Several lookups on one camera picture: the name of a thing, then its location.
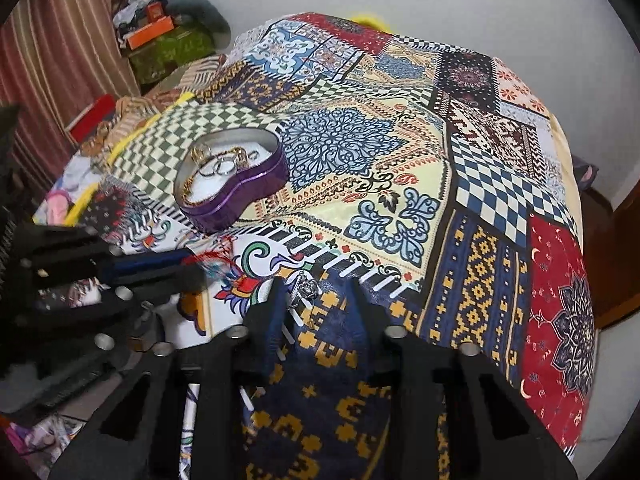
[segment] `orange box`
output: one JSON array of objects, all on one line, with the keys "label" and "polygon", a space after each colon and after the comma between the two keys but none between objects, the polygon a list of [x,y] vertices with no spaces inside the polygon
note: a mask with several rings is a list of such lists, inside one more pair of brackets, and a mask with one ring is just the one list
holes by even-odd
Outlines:
[{"label": "orange box", "polygon": [[156,22],[164,16],[164,10],[162,10],[162,3],[152,2],[145,7],[146,17],[149,23]]},{"label": "orange box", "polygon": [[136,32],[134,32],[131,36],[127,38],[129,42],[129,47],[131,50],[135,50],[139,46],[148,43],[153,38],[157,38],[158,36],[164,34],[165,32],[169,32],[174,28],[174,22],[172,22],[170,16],[165,16],[164,18],[160,18],[156,22],[149,23],[142,28],[139,28]]}]

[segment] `wooden furniture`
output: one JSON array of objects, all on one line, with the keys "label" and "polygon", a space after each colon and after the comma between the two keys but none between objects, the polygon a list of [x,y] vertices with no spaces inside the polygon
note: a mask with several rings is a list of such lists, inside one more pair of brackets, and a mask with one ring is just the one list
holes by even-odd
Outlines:
[{"label": "wooden furniture", "polygon": [[590,200],[582,197],[584,264],[595,325],[604,328],[640,308],[640,183],[612,214]]}]

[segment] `patchwork bedsheet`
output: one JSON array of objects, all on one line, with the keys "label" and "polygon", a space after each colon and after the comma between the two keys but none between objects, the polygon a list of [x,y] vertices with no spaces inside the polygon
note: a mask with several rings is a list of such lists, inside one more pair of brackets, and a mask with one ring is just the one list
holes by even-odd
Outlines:
[{"label": "patchwork bedsheet", "polygon": [[[257,27],[207,89],[113,161],[114,182],[153,212],[138,250],[201,243],[176,210],[176,170],[200,136],[237,127],[279,134],[290,181],[230,229],[235,279],[207,291],[206,316],[185,319],[208,335],[241,322],[273,276],[303,274],[319,293],[247,402],[248,479],[380,478],[389,392],[366,383],[364,343],[346,323],[352,277],[421,338],[480,345],[572,454],[594,362],[580,203],[562,129],[515,73],[320,14]],[[438,431],[446,478],[446,414],[425,431]]]}]

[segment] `blue checkered pattern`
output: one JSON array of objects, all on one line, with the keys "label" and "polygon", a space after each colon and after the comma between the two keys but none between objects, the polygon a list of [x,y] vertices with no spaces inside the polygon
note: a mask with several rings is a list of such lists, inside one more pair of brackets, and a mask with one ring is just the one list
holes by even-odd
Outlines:
[{"label": "blue checkered pattern", "polygon": [[516,244],[527,244],[528,208],[565,225],[577,237],[566,206],[528,176],[506,167],[456,132],[451,134],[451,149],[459,176],[456,200]]},{"label": "blue checkered pattern", "polygon": [[463,46],[437,43],[436,41],[424,41],[418,38],[412,38],[411,36],[396,36],[394,39],[417,50],[426,50],[427,52],[462,52],[463,54],[473,52]]}]

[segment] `striped curtain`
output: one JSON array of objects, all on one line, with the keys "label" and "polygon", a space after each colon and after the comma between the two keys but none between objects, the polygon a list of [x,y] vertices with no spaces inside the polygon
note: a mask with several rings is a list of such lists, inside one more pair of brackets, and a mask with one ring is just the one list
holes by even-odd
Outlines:
[{"label": "striped curtain", "polygon": [[104,94],[139,95],[120,57],[123,0],[20,0],[0,28],[0,104],[19,103],[14,157],[41,199],[76,149],[65,125]]}]

